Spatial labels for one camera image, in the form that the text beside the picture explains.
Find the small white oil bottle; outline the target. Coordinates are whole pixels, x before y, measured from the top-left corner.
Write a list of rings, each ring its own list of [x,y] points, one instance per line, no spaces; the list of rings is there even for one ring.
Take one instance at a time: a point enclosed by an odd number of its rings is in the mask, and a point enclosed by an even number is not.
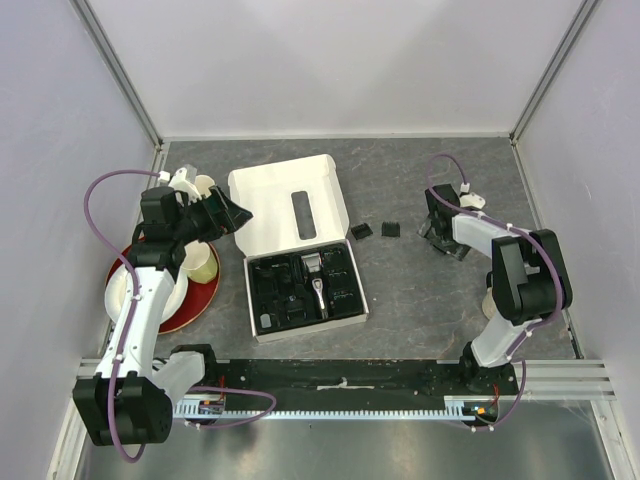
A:
[[[260,315],[261,328],[264,330],[271,329],[273,327],[272,316],[269,313],[263,313]]]

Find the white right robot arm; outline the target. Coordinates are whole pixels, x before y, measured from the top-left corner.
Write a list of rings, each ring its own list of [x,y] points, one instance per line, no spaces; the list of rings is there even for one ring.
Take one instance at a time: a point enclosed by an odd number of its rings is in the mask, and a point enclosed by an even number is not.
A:
[[[302,239],[293,205],[297,190],[282,190],[273,206],[281,217],[273,222],[276,239],[266,255],[284,255],[319,250],[337,244],[348,247],[349,217],[338,184],[306,189],[315,234]],[[458,381],[467,392],[483,392],[494,381],[493,367],[510,363],[514,353],[533,331],[553,320],[570,305],[572,293],[565,275],[557,239],[550,231],[528,233],[503,224],[487,215],[483,199],[470,192],[468,184],[459,189],[443,184],[425,191],[431,243],[447,253],[451,245],[477,250],[492,261],[492,295],[497,312],[471,344],[474,359],[458,368]]]

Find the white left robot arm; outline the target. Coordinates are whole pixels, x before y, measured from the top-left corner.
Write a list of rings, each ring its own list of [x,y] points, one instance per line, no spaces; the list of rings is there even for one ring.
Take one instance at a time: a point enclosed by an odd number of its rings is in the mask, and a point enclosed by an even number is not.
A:
[[[94,375],[80,379],[73,400],[97,446],[164,442],[177,402],[192,387],[208,393],[219,382],[213,350],[203,344],[176,348],[160,371],[154,349],[167,301],[186,258],[186,247],[204,246],[241,229],[253,215],[212,187],[192,201],[169,186],[141,195],[142,221],[124,266],[125,301],[111,342]]]

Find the black silver hair clipper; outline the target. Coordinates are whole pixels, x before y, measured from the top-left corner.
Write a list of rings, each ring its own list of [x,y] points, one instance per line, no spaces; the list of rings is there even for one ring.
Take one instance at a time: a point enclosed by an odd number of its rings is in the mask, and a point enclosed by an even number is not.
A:
[[[326,320],[329,318],[329,311],[324,296],[321,256],[319,253],[312,253],[302,255],[301,260],[308,274],[308,278],[318,304],[321,318],[323,320]]]

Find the white cardboard box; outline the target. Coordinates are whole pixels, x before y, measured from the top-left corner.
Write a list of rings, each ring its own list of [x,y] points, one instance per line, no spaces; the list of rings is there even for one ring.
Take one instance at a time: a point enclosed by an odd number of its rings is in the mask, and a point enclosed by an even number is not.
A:
[[[232,200],[253,217],[235,234],[253,337],[282,340],[368,319],[349,215],[328,154],[236,169]]]

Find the black comb guard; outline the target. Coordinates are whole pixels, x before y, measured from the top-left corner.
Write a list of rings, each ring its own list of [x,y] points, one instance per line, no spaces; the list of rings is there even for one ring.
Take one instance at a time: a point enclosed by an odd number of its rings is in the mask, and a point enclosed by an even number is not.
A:
[[[348,266],[348,257],[344,251],[338,248],[327,249],[322,252],[323,267],[328,272],[346,270]]]
[[[350,228],[352,236],[356,240],[363,240],[373,234],[373,230],[367,223],[361,223]]]
[[[381,226],[381,235],[389,238],[399,238],[401,236],[401,226],[398,222],[385,221]]]
[[[307,308],[302,300],[288,301],[284,305],[288,325],[303,325],[307,322]]]

